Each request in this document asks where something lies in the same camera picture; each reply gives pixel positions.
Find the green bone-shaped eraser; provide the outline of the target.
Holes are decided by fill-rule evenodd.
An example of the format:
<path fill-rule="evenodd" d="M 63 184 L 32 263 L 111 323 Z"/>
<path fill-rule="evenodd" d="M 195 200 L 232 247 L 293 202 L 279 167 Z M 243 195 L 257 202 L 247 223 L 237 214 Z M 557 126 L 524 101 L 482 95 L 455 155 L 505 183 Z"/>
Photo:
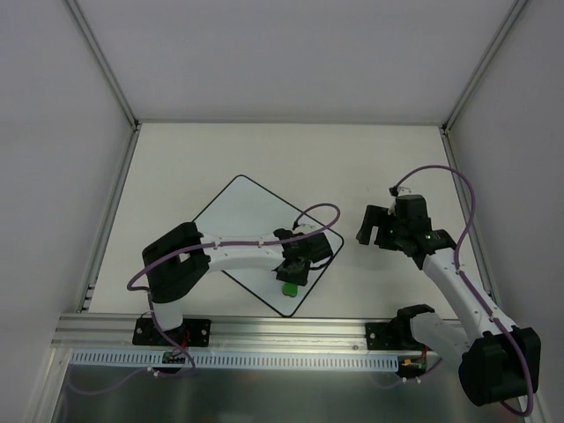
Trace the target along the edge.
<path fill-rule="evenodd" d="M 287 297 L 295 298 L 299 293 L 300 287 L 293 283 L 284 283 L 282 286 L 282 294 Z"/>

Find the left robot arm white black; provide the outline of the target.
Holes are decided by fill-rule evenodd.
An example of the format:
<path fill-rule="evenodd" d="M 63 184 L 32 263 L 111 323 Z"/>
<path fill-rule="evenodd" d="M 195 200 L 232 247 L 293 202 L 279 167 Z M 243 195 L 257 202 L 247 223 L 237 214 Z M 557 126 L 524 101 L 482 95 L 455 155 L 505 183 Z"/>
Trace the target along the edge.
<path fill-rule="evenodd" d="M 277 281 L 298 287 L 305 286 L 309 273 L 332 257 L 326 234 L 313 226 L 234 239 L 204 234 L 194 222 L 182 223 L 142 252 L 156 319 L 152 333 L 165 345 L 181 339 L 180 300 L 208 273 L 265 270 Z"/>

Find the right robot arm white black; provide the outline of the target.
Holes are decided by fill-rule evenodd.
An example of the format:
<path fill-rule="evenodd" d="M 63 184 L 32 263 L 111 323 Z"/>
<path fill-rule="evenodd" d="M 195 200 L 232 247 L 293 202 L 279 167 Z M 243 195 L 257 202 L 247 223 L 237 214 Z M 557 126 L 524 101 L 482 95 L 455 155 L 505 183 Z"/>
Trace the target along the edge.
<path fill-rule="evenodd" d="M 398 195 L 391 207 L 368 205 L 356 235 L 361 245 L 399 251 L 411 258 L 447 300 L 461 326 L 441 319 L 427 304 L 400 308 L 379 330 L 366 330 L 371 349 L 427 347 L 455 367 L 464 393 L 476 406 L 525 397 L 538 390 L 541 340 L 521 328 L 471 281 L 443 229 L 434 229 L 421 195 Z"/>

